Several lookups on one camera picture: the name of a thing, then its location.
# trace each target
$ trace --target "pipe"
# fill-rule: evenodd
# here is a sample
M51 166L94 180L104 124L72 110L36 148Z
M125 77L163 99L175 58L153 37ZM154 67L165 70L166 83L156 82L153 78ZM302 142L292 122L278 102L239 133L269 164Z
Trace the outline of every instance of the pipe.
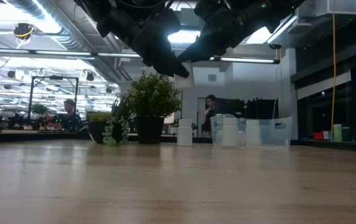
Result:
M68 37L53 37L60 45L69 51L92 52L94 46L83 36L83 34L74 26L71 20L54 4L51 0L7 0L8 4L29 13L40 21L49 21L50 24L55 22L62 28L61 35ZM111 67L104 59L96 58L88 61L95 68L99 69L103 78L109 82L118 83L121 80L116 68Z

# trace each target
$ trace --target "woman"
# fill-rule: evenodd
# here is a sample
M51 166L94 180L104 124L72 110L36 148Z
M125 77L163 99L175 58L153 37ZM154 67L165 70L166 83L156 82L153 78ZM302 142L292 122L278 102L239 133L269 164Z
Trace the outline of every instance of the woman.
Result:
M205 103L207 105L207 110L203 114L203 123L202 123L202 137L211 138L211 120L212 116L215 116L214 113L214 101L216 97L214 95L209 95L205 98Z

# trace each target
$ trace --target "clear plastic bin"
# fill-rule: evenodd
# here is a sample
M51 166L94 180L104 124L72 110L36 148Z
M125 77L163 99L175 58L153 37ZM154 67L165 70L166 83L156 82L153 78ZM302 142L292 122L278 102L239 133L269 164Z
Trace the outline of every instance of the clear plastic bin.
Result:
M234 118L234 115L219 114L210 119L214 145L221 145L221 139L217 136L217 132L222 130L224 118ZM243 131L246 136L247 141L245 146L290 147L293 117L262 120L247 120L240 118L238 123L239 131Z

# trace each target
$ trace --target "red object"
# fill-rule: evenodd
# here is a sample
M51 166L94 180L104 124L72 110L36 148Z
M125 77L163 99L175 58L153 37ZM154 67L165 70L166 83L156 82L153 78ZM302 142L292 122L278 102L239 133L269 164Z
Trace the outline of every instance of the red object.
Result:
M314 133L314 140L323 140L323 133Z

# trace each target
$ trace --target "wooden table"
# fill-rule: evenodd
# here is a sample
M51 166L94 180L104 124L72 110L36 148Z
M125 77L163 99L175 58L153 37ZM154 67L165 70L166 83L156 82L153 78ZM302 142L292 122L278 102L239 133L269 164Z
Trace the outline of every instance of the wooden table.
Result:
M356 152L0 144L0 224L356 223Z

